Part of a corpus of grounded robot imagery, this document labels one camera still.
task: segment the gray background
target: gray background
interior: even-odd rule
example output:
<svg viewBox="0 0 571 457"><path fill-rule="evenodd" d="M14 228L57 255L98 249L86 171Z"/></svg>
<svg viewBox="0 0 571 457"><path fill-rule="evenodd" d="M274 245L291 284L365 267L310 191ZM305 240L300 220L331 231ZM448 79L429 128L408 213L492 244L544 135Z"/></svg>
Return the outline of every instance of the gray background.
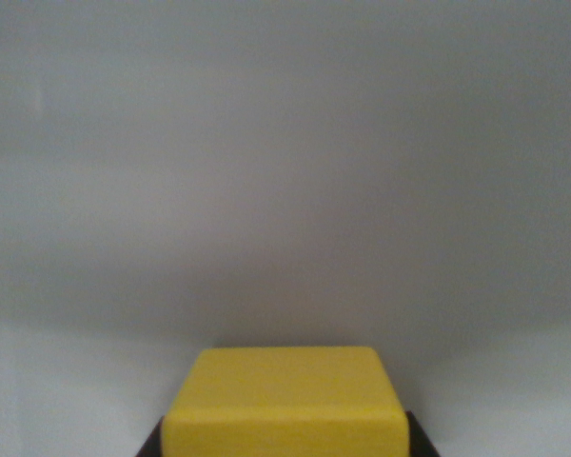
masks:
<svg viewBox="0 0 571 457"><path fill-rule="evenodd" d="M0 4L0 456L292 344L444 455L571 455L571 3Z"/></svg>

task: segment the black stand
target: black stand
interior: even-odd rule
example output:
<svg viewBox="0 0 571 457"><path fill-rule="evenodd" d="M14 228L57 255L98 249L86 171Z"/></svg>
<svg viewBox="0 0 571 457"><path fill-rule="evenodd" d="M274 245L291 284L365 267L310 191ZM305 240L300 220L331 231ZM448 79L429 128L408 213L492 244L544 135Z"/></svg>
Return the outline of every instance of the black stand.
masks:
<svg viewBox="0 0 571 457"><path fill-rule="evenodd" d="M410 429L410 457L440 457L438 451L431 444L417 418L411 411L406 413ZM137 453L136 457L162 457L161 456L161 423L159 421L148 439Z"/></svg>

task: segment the block front face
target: block front face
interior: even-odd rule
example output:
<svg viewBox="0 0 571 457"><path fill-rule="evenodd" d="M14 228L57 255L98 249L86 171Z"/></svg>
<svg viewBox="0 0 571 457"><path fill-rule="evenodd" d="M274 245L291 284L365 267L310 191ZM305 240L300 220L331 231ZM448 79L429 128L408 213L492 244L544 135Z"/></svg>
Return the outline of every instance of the block front face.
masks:
<svg viewBox="0 0 571 457"><path fill-rule="evenodd" d="M162 446L165 457L404 457L408 425L370 348L209 349Z"/></svg>

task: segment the yellow foam block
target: yellow foam block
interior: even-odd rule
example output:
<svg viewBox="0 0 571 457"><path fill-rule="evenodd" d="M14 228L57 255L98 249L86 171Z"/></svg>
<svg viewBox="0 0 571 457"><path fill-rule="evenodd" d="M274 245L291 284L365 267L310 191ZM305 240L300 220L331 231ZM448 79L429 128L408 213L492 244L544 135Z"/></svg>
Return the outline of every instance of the yellow foam block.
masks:
<svg viewBox="0 0 571 457"><path fill-rule="evenodd" d="M164 457L405 457L408 422L371 348L208 349L161 443Z"/></svg>

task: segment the white backdrop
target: white backdrop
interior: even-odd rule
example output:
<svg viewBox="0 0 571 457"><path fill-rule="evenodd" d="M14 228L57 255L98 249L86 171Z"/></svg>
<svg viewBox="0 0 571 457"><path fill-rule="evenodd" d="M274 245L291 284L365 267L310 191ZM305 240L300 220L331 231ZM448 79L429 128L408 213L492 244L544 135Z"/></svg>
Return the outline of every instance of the white backdrop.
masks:
<svg viewBox="0 0 571 457"><path fill-rule="evenodd" d="M0 4L0 456L290 344L375 347L444 456L571 455L571 3Z"/></svg>

